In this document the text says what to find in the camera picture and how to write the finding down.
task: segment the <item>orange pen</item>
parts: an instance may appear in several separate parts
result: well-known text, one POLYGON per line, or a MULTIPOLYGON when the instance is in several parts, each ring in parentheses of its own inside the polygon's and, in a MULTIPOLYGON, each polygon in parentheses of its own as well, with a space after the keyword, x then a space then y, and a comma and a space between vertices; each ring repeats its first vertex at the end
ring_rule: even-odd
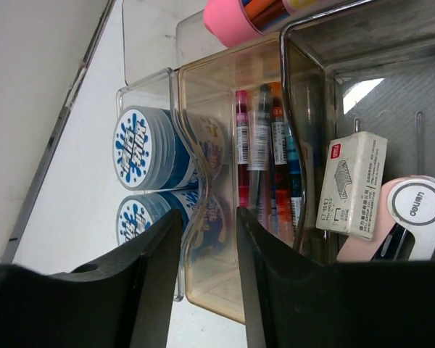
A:
POLYGON ((252 23, 257 29, 265 27, 267 24, 278 19, 280 16, 287 14, 287 10, 282 2, 274 2, 267 9, 257 15, 252 23))
POLYGON ((267 9, 274 2, 282 2, 281 0, 251 0, 245 6, 245 12, 249 20, 253 20, 257 15, 267 9))

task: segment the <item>red logo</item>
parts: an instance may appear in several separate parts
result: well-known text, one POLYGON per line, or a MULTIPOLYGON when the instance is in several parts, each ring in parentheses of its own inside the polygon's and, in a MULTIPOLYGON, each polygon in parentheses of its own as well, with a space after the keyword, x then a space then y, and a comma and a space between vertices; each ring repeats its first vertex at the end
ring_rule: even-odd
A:
POLYGON ((341 144, 336 144, 332 146, 331 160, 340 157, 340 149, 341 149, 341 144))

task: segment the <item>white desk surface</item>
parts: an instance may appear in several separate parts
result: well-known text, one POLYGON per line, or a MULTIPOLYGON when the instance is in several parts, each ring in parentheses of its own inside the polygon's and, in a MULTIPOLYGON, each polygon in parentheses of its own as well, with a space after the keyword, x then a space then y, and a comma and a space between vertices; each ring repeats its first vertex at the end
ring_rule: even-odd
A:
MULTIPOLYGON (((117 246, 115 216, 129 195, 117 182, 112 164, 115 97, 125 85, 121 2, 117 0, 101 37, 14 258, 14 263, 40 273, 71 271, 117 246)), ((143 20, 157 12, 150 4, 144 6, 143 20)), ((154 66, 154 55, 148 59, 144 75, 164 67, 154 66)), ((186 299, 173 304, 168 348, 246 346, 243 325, 186 299)))

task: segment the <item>pink cap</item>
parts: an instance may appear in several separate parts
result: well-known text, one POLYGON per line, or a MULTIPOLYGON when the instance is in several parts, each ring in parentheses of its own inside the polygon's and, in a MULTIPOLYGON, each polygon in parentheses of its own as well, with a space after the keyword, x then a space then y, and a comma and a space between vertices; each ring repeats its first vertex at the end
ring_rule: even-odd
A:
POLYGON ((244 91, 244 90, 240 90, 240 91, 235 92, 235 97, 238 100, 246 99, 247 95, 248 95, 247 91, 244 91))
POLYGON ((248 20, 241 0, 208 0, 203 24, 226 47, 262 36, 248 20))

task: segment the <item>clear plastic organizer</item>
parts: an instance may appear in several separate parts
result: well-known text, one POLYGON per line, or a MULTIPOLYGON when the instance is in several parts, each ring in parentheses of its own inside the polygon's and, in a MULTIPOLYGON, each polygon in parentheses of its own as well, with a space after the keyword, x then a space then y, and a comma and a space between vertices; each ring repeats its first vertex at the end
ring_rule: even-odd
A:
POLYGON ((229 232, 230 202, 207 190, 207 181, 228 172, 225 128, 206 115, 190 117, 189 122, 200 129, 199 146, 192 151, 193 139, 179 122, 177 89, 177 72, 166 68, 118 91, 113 162, 119 182, 131 191, 117 213, 119 244, 144 231, 172 207, 183 212, 183 248, 175 290, 175 300, 181 301, 186 261, 224 253, 233 245, 234 235, 229 232), (137 161, 137 130, 142 129, 139 153, 143 156, 137 161), (191 234, 195 236, 192 244, 191 234))
MULTIPOLYGON (((284 67, 295 46, 323 72, 324 151, 333 138, 369 131, 388 139, 384 182, 435 177, 435 0, 359 9, 286 26, 284 67)), ((284 72, 293 99, 298 77, 284 72)), ((296 105, 288 111, 299 130, 296 105)))

